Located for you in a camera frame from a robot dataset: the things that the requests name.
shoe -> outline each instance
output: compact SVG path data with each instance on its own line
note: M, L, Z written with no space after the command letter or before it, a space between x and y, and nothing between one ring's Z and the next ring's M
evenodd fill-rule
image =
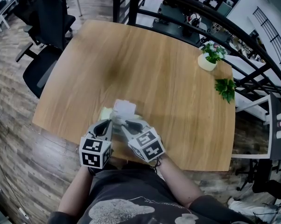
M230 197L228 202L227 202L228 206L230 206L232 204L232 202L234 202L234 201L235 201L234 198Z

black cable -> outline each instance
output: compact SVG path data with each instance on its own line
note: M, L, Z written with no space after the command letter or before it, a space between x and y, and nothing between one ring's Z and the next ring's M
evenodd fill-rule
M274 213L262 213L262 214L260 214L260 215L269 215L269 214L278 214L278 212L276 211L276 212L274 212Z
M159 157L156 159L156 164L154 166L151 166L152 169L154 169L155 173L157 174L157 167L161 165L161 162L159 160Z
M0 165L0 169L1 169L1 172L2 172L2 174L4 175L4 177L5 177L6 181L7 181L7 183L8 183L8 185L9 185L11 191L13 192L14 196L16 197L16 200L18 201L19 205L21 206L21 208L25 211L25 213L26 213L26 215L27 215L27 211L25 210L25 208L23 207L23 205L22 205L21 202L19 201L18 197L16 196L16 194L15 194L15 192L14 192L14 190L13 190L11 184L8 182L8 179L7 179L7 177L6 177L5 173L4 173L4 171L3 171L2 167L1 167L1 165Z

chair backrest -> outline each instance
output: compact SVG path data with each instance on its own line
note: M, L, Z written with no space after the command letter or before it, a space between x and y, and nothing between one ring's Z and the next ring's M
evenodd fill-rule
M65 48L63 2L61 0L37 0L35 3L39 18L42 43Z
M255 182L267 182L271 175L272 160L260 159L257 166Z

small white flower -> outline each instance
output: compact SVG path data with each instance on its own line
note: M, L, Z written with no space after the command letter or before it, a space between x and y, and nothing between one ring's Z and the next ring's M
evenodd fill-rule
M218 52L217 55L219 56L220 59L224 58L224 55L221 52Z

wooden floor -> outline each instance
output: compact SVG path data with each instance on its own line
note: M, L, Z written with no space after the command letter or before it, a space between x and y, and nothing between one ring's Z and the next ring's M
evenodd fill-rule
M86 19L110 21L112 0L80 0L83 17L77 17L74 33ZM69 1L69 13L77 15L73 0ZM32 124L38 99L25 85L22 74L31 61L24 57L15 62L17 53L30 38L22 31L24 23L11 15L11 28L3 26L0 33L0 207L16 224L29 223L19 213L20 204L9 184L30 217L31 223L46 223L50 212L57 209L63 193L80 167L77 146L61 140ZM259 121L250 116L237 115L235 150L244 144L260 151L266 150L268 132ZM185 174L195 180L206 194L214 195L225 203L230 196L241 197L253 203L270 203L274 198L267 193L253 194L248 185L242 192L236 187L244 176L235 176L238 167L248 165L247 160L232 160L229 172L190 172ZM281 172L273 174L281 180Z

